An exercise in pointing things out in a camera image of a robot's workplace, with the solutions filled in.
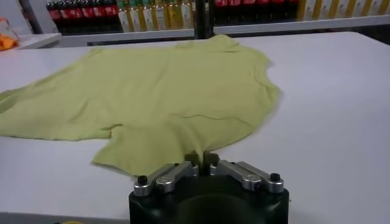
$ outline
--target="t-shirt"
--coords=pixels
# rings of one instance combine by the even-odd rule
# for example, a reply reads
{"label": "t-shirt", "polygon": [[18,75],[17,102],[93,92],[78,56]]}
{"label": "t-shirt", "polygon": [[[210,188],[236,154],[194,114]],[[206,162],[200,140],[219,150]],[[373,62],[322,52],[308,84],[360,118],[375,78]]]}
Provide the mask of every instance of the t-shirt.
{"label": "t-shirt", "polygon": [[109,139],[93,158],[148,175],[251,134],[275,107],[268,59],[218,35],[174,47],[92,49],[49,77],[0,94],[0,135]]}

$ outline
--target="white shelf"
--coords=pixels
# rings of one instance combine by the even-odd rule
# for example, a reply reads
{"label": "white shelf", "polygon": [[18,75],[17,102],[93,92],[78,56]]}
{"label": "white shelf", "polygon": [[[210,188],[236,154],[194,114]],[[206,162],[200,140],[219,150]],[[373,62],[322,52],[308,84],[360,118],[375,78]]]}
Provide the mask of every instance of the white shelf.
{"label": "white shelf", "polygon": [[61,40],[60,33],[20,35],[17,49],[37,49]]}
{"label": "white shelf", "polygon": [[88,43],[95,43],[95,42],[102,42],[102,41],[147,40],[147,39],[180,38],[180,37],[193,37],[193,36],[194,36],[194,29],[75,35],[75,36],[64,36],[61,40],[61,46],[79,47],[79,46],[87,46]]}
{"label": "white shelf", "polygon": [[238,33],[262,33],[293,30],[314,30],[358,26],[376,26],[390,24],[390,15],[365,16],[345,19],[327,19],[315,21],[297,21],[288,23],[267,23],[240,26],[214,27],[215,34],[238,34]]}

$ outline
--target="table surface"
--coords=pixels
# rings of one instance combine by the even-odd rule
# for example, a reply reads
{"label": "table surface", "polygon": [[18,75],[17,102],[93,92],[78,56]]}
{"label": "table surface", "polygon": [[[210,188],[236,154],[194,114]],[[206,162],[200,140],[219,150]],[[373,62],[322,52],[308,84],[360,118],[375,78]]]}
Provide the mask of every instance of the table surface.
{"label": "table surface", "polygon": [[[389,223],[390,46],[352,32],[236,40],[273,61],[268,76],[283,94],[268,121],[218,150],[221,158],[280,173],[290,223]],[[89,49],[1,53],[0,91],[46,77]],[[129,219],[131,178],[90,164],[106,143],[0,137],[0,212]]]}

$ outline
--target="black screw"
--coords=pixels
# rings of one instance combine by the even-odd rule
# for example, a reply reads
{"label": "black screw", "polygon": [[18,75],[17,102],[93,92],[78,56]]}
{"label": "black screw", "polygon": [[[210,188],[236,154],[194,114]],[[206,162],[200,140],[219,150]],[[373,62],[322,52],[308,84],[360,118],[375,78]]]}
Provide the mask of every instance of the black screw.
{"label": "black screw", "polygon": [[271,173],[271,176],[269,176],[269,179],[273,182],[279,182],[280,175],[279,175],[279,173]]}
{"label": "black screw", "polygon": [[147,184],[147,176],[139,176],[137,178],[137,181],[140,185],[146,185]]}

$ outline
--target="plastic bottle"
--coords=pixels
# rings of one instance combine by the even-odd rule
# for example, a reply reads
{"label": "plastic bottle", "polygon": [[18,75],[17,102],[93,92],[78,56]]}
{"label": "plastic bottle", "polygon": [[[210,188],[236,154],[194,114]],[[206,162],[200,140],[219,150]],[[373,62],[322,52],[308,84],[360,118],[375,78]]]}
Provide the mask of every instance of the plastic bottle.
{"label": "plastic bottle", "polygon": [[286,8],[286,19],[297,19],[299,0],[286,0],[285,1]]}
{"label": "plastic bottle", "polygon": [[191,0],[182,0],[183,28],[191,29],[194,27],[193,4]]}
{"label": "plastic bottle", "polygon": [[73,33],[87,33],[88,31],[85,28],[85,18],[81,10],[80,2],[78,0],[70,1],[69,7],[71,11]]}
{"label": "plastic bottle", "polygon": [[157,27],[159,30],[167,30],[170,28],[168,6],[162,0],[156,0],[154,5],[156,13]]}
{"label": "plastic bottle", "polygon": [[242,21],[243,14],[241,3],[241,0],[228,1],[229,24],[237,24]]}
{"label": "plastic bottle", "polygon": [[137,0],[130,0],[130,16],[135,32],[146,31],[145,17],[142,12],[142,6]]}
{"label": "plastic bottle", "polygon": [[243,0],[243,22],[253,23],[256,21],[256,0]]}
{"label": "plastic bottle", "polygon": [[214,20],[216,25],[226,25],[227,17],[227,0],[214,0]]}
{"label": "plastic bottle", "polygon": [[169,12],[169,21],[171,22],[171,29],[182,29],[183,28],[182,9],[176,0],[169,0],[168,12]]}
{"label": "plastic bottle", "polygon": [[157,30],[157,18],[154,7],[152,7],[151,0],[143,0],[143,14],[145,17],[145,25],[147,31]]}
{"label": "plastic bottle", "polygon": [[130,32],[129,19],[127,18],[126,14],[127,13],[126,8],[124,6],[124,2],[118,2],[118,18],[121,22],[122,31],[125,33]]}
{"label": "plastic bottle", "polygon": [[285,0],[271,0],[271,20],[280,21],[285,18]]}
{"label": "plastic bottle", "polygon": [[88,32],[95,32],[98,30],[96,27],[96,17],[93,13],[92,0],[81,0],[80,1],[81,11],[85,18],[85,26]]}
{"label": "plastic bottle", "polygon": [[129,20],[129,26],[130,26],[130,32],[134,32],[134,25],[132,22],[132,17],[130,16],[130,3],[129,0],[124,0],[124,7],[125,7],[125,13],[126,17]]}
{"label": "plastic bottle", "polygon": [[92,0],[93,13],[95,15],[96,30],[98,32],[108,31],[108,24],[105,19],[105,9],[103,0]]}
{"label": "plastic bottle", "polygon": [[70,8],[68,7],[68,1],[60,1],[58,3],[59,10],[61,13],[61,17],[63,18],[63,33],[64,35],[71,34],[73,32],[73,27],[72,27],[72,15]]}
{"label": "plastic bottle", "polygon": [[46,3],[46,8],[50,14],[51,19],[54,24],[57,26],[60,33],[63,32],[63,18],[61,16],[60,10],[58,8],[58,2],[54,0],[48,0]]}
{"label": "plastic bottle", "polygon": [[120,32],[121,23],[119,22],[118,17],[118,6],[116,5],[115,0],[105,0],[104,9],[106,14],[107,25],[111,32]]}
{"label": "plastic bottle", "polygon": [[267,23],[271,19],[269,10],[270,0],[257,0],[257,21],[259,23]]}

